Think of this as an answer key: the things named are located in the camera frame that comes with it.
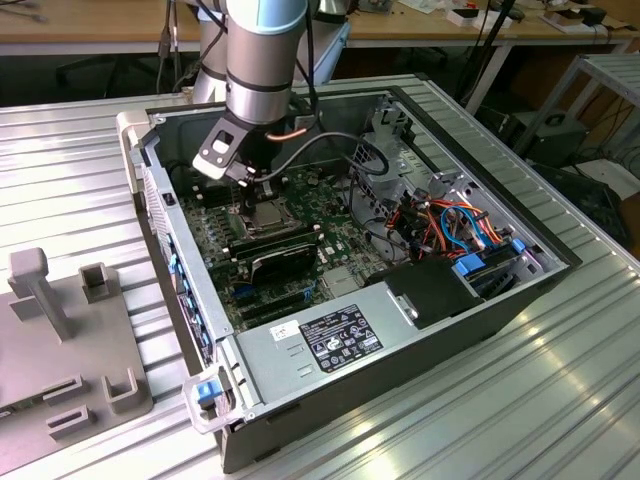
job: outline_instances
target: metal rack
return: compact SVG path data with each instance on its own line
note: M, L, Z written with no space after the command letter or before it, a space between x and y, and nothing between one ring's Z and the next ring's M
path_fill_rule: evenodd
M526 150L542 122L551 113L551 109L557 105L564 92L581 72L589 75L591 81L573 102L567 115L576 117L599 85L613 90L636 107L640 106L640 55L579 55L571 62L542 108L518 140L513 149L517 154L521 155ZM640 135L640 123L632 128L616 146L613 156L615 157L625 145L637 138L638 135Z
M640 475L640 265L430 82L397 85L583 260L493 338L295 442L233 478L586 478ZM16 243L118 269L153 410L6 476L222 478L213 436L179 394L187 376L128 194L115 115L179 95L0 110L0 269ZM440 168L440 145L415 143Z

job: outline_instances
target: blue cable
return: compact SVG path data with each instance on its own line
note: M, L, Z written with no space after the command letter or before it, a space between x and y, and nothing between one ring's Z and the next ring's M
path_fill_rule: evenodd
M459 247L464 248L464 251L466 253L469 253L469 247L467 247L464 243L462 243L462 242L456 240L455 238L453 238L451 236L451 234L449 233L449 229L447 228L446 219L445 219L445 213L447 212L447 210L448 210L448 208L446 208L442 212L442 216L440 217L440 226L442 227L442 232L444 233L444 236L447 237L451 243L455 243Z
M478 223L476 222L476 220L473 218L473 216L469 213L468 210L462 208L462 207L458 207L458 206L453 206L453 207L447 207L442 211L442 215L440 216L440 225L442 226L442 231L444 233L444 235L452 242L455 243L456 245L461 246L462 248L464 248L464 251L469 253L469 247L467 247L464 243L456 240L455 238L453 238L451 236L451 234L449 233L449 229L446 226L446 213L447 210L456 210L458 212L462 212L462 214L464 216L466 216L469 219L469 222L471 222L471 226L473 227L473 230L476 232L476 235L478 235L478 237L484 242L485 245L493 245L493 242L491 241L491 239L480 230L480 228L478 227Z

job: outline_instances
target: warning label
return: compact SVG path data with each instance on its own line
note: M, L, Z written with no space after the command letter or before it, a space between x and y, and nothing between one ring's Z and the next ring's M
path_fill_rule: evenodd
M357 305L300 325L323 372L331 373L382 348Z

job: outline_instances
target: wooden desk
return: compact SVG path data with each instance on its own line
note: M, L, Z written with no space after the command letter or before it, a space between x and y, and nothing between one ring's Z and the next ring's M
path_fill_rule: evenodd
M165 0L40 0L39 24L28 18L0 13L0 55L65 55L155 52L164 24ZM526 18L513 23L494 42L498 47L467 104L475 113L512 47L521 45L615 44L624 52L637 34L628 30L599 34L565 34L539 18L541 11L525 10ZM180 49L199 51L199 25L182 3L178 5ZM350 17L350 48L472 46L473 27L461 28L435 11L425 15L396 3L392 13L357 12Z
M39 0L49 19L0 13L0 55L145 53L158 49L165 0ZM182 51L199 51L198 21L178 4L178 38Z
M496 51L466 105L468 112L476 113L514 46L612 44L614 53L624 53L638 38L638 33L630 30L615 31L610 35L604 30L567 34L540 19L542 10L523 10L524 20L513 22L494 41ZM442 11L426 15L401 3L396 3L389 15L356 13L351 16L350 23L347 47L351 48L472 46L478 38L476 28L458 27L449 22ZM484 38L486 33L483 33L480 44Z

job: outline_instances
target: black plastic cover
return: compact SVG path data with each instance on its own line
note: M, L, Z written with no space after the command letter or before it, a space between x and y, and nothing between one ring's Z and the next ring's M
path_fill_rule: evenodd
M451 267L449 259L427 257L415 264L403 264L385 277L393 294L404 295L418 312L416 327L426 328L482 303Z

